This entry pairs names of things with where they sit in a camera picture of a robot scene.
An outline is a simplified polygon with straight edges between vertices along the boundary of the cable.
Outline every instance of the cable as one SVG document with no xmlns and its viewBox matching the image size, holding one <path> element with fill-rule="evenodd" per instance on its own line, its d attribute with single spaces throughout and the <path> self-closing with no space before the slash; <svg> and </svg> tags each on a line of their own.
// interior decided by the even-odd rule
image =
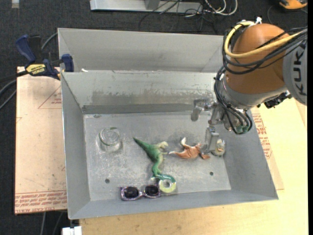
<svg viewBox="0 0 313 235">
<path fill-rule="evenodd" d="M 254 49 L 254 50 L 251 50 L 251 51 L 248 51 L 248 52 L 245 52 L 245 53 L 234 54 L 234 53 L 230 52 L 228 50 L 228 47 L 229 47 L 230 39 L 233 36 L 233 34 L 242 26 L 252 26 L 252 25 L 254 25 L 254 22 L 243 21 L 243 22 L 240 22 L 239 24 L 235 25 L 232 28 L 232 30 L 228 33 L 228 35 L 226 37 L 226 40 L 224 42 L 224 52 L 226 53 L 226 55 L 228 55 L 230 57 L 233 57 L 233 58 L 243 58 L 243 57 L 248 57 L 248 56 L 251 56 L 251 55 L 259 54 L 259 53 L 261 53 L 263 51 L 269 50 L 270 48 L 277 47 L 279 45 L 285 44 L 285 43 L 287 43 L 288 41 L 292 40 L 293 38 L 295 38 L 296 36 L 298 36 L 300 33 L 303 32 L 303 31 L 300 31 L 300 32 L 294 33 L 294 34 L 292 34 L 292 35 L 290 35 L 290 36 L 288 36 L 286 38 L 283 38 L 281 40 L 275 41 L 275 42 L 270 43 L 270 44 L 268 44 L 266 46 L 263 46 L 261 48 Z"/>
<path fill-rule="evenodd" d="M 215 13 L 221 13 L 221 12 L 223 12 L 223 11 L 226 9 L 226 1 L 225 1 L 225 0 L 223 0 L 223 2 L 224 2 L 224 8 L 223 8 L 222 10 L 213 8 L 212 5 L 209 3 L 208 0 L 204 0 L 204 1 L 205 1 L 205 3 L 206 3 Z"/>
<path fill-rule="evenodd" d="M 140 19 L 139 23 L 138 23 L 138 30 L 139 30 L 139 31 L 141 30 L 141 29 L 140 29 L 140 28 L 141 28 L 141 24 L 142 24 L 142 22 L 143 22 L 143 20 L 144 20 L 145 18 L 147 18 L 149 15 L 151 15 L 152 13 L 154 13 L 155 11 L 157 11 L 158 9 L 160 9 L 161 7 L 163 7 L 164 5 L 168 4 L 168 3 L 171 2 L 171 1 L 173 1 L 173 0 L 168 0 L 168 1 L 166 1 L 164 4 L 160 5 L 158 8 L 156 8 L 156 9 L 150 11 L 148 14 L 146 14 L 145 16 L 143 16 L 143 17 Z M 170 8 L 167 8 L 166 10 L 168 11 L 169 9 L 173 8 L 178 2 L 180 2 L 180 0 L 175 1 L 174 4 L 172 4 L 172 5 L 170 6 Z"/>
<path fill-rule="evenodd" d="M 56 233 L 56 231 L 57 231 L 57 229 L 58 229 L 58 225 L 59 225 L 59 223 L 60 223 L 60 220 L 61 220 L 61 217 L 62 217 L 63 213 L 64 213 L 64 212 L 62 211 L 61 214 L 60 214 L 60 216 L 59 216 L 59 218 L 58 218 L 58 220 L 57 220 L 57 222 L 56 222 L 56 224 L 55 224 L 55 226 L 54 226 L 52 235 L 55 235 L 55 233 Z"/>
<path fill-rule="evenodd" d="M 13 80 L 9 83 L 7 83 L 1 90 L 0 90 L 0 96 L 13 84 L 16 83 L 16 80 Z M 11 100 L 11 98 L 16 94 L 16 90 L 4 101 L 3 104 L 0 105 L 0 110 Z"/>
<path fill-rule="evenodd" d="M 46 216 L 46 212 L 44 212 L 44 214 L 43 214 L 43 221 L 42 221 L 42 224 L 41 224 L 40 235 L 44 234 L 45 216 Z"/>
<path fill-rule="evenodd" d="M 51 39 L 53 39 L 56 35 L 58 35 L 58 33 L 54 33 L 53 35 L 51 35 L 51 36 L 47 39 L 47 41 L 45 41 L 45 43 L 41 46 L 41 50 L 43 50 L 43 49 L 46 47 L 46 45 L 51 41 Z"/>
<path fill-rule="evenodd" d="M 238 8 L 238 0 L 234 0 L 235 1 L 235 8 L 233 9 L 233 11 L 231 11 L 229 13 L 223 13 L 223 11 L 226 9 L 226 1 L 225 0 L 223 0 L 224 8 L 222 10 L 217 10 L 217 9 L 213 8 L 208 0 L 204 0 L 204 1 L 209 6 L 209 8 L 211 8 L 213 10 L 213 11 L 207 11 L 207 12 L 222 15 L 222 16 L 233 15 L 237 11 L 237 8 Z"/>
<path fill-rule="evenodd" d="M 270 11 L 273 7 L 274 7 L 274 5 L 272 5 L 270 8 L 268 8 L 268 11 L 267 11 L 268 21 L 269 21 L 270 24 L 274 24 L 274 23 L 271 21 L 270 17 L 269 17 L 269 11 Z"/>
<path fill-rule="evenodd" d="M 251 63 L 245 63 L 245 64 L 240 64 L 236 59 L 235 59 L 235 60 L 237 61 L 237 63 L 232 62 L 230 59 L 227 58 L 227 56 L 226 56 L 224 50 L 222 49 L 223 65 L 224 65 L 224 67 L 225 67 L 229 72 L 231 72 L 231 73 L 233 73 L 233 74 L 245 74 L 245 73 L 248 73 L 248 72 L 252 72 L 252 71 L 255 70 L 256 68 L 261 69 L 261 68 L 267 67 L 269 64 L 266 65 L 266 66 L 262 66 L 262 67 L 261 67 L 260 65 L 261 65 L 262 63 L 264 63 L 265 61 L 267 61 L 267 60 L 269 60 L 269 59 L 271 59 L 271 58 L 277 56 L 278 54 L 282 53 L 283 51 L 285 51 L 285 50 L 287 50 L 287 49 L 289 49 L 289 48 L 291 48 L 291 47 L 294 46 L 294 48 L 291 50 L 291 51 L 293 51 L 293 50 L 298 46 L 298 44 L 300 44 L 300 42 L 302 42 L 302 41 L 307 41 L 307 34 L 301 33 L 301 36 L 300 36 L 300 37 L 294 39 L 294 40 L 293 40 L 292 42 L 290 42 L 290 43 L 286 43 L 286 44 L 284 44 L 283 46 L 281 46 L 281 47 L 279 47 L 279 48 L 273 50 L 271 53 L 269 53 L 269 54 L 268 54 L 267 56 L 265 56 L 264 58 L 262 58 L 262 59 L 260 59 L 260 60 L 257 60 L 257 61 L 254 61 L 254 62 L 251 62 Z M 234 66 L 238 66 L 238 67 L 247 68 L 248 70 L 246 70 L 246 71 L 233 71 L 233 70 L 231 70 L 231 69 L 227 66 L 228 64 L 231 64 L 231 65 L 234 65 Z"/>
</svg>

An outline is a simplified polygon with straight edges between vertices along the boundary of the purple sunglasses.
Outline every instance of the purple sunglasses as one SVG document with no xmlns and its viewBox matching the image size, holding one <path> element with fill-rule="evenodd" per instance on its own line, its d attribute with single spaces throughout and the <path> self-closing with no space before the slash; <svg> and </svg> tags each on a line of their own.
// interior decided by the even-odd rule
<svg viewBox="0 0 313 235">
<path fill-rule="evenodd" d="M 140 191 L 137 187 L 128 186 L 121 187 L 121 199 L 123 201 L 133 201 L 140 197 L 146 198 L 158 198 L 161 196 L 161 191 L 158 186 L 148 185 L 145 187 L 144 191 Z"/>
</svg>

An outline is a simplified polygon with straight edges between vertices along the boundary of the cardboard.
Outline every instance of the cardboard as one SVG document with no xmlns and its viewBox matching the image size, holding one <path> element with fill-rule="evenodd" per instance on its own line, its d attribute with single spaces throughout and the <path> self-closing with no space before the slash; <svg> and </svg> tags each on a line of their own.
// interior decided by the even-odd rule
<svg viewBox="0 0 313 235">
<path fill-rule="evenodd" d="M 67 208 L 61 82 L 17 79 L 15 214 Z"/>
</svg>

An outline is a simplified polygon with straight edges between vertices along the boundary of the clamp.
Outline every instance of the clamp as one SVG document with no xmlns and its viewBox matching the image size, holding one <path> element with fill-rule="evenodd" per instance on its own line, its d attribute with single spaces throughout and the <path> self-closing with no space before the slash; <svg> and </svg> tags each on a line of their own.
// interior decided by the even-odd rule
<svg viewBox="0 0 313 235">
<path fill-rule="evenodd" d="M 60 60 L 50 62 L 48 59 L 44 59 L 42 62 L 37 63 L 37 58 L 29 45 L 29 36 L 23 35 L 16 42 L 16 48 L 18 52 L 27 58 L 28 63 L 25 65 L 25 71 L 19 72 L 16 76 L 22 76 L 30 74 L 32 76 L 50 76 L 60 80 L 59 71 L 52 66 L 52 64 L 64 63 L 65 71 L 73 72 L 74 64 L 72 57 L 69 54 L 64 54 Z"/>
</svg>

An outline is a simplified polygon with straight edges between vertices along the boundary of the toy dinosaur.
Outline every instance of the toy dinosaur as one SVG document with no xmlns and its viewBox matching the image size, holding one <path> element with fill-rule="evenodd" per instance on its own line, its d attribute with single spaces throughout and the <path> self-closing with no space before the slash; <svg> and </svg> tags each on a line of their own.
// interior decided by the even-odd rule
<svg viewBox="0 0 313 235">
<path fill-rule="evenodd" d="M 151 169 L 153 173 L 152 179 L 159 179 L 158 185 L 160 190 L 165 193 L 173 192 L 176 189 L 176 180 L 170 175 L 162 174 L 161 170 L 159 169 L 159 165 L 164 160 L 163 154 L 167 154 L 166 152 L 161 152 L 161 149 L 164 149 L 166 146 L 168 146 L 168 143 L 163 141 L 158 144 L 148 144 L 136 138 L 134 138 L 134 141 L 145 150 L 149 158 L 154 163 Z"/>
<path fill-rule="evenodd" d="M 164 149 L 166 146 L 168 146 L 168 143 L 163 141 L 158 144 L 148 144 L 136 138 L 134 138 L 134 140 L 137 144 L 139 144 L 141 148 L 145 150 L 149 158 L 154 163 L 154 165 L 152 166 L 152 173 L 155 177 L 157 177 L 161 173 L 159 165 L 164 160 L 163 154 L 167 154 L 166 152 L 161 152 L 161 149 Z"/>
<path fill-rule="evenodd" d="M 176 152 L 176 151 L 171 151 L 169 154 L 176 154 L 180 158 L 183 159 L 193 159 L 196 158 L 199 154 L 203 159 L 209 159 L 209 155 L 202 154 L 200 149 L 201 149 L 201 144 L 198 143 L 195 146 L 189 146 L 186 144 L 186 138 L 183 138 L 180 141 L 182 147 L 184 147 L 184 151 L 182 152 Z"/>
</svg>

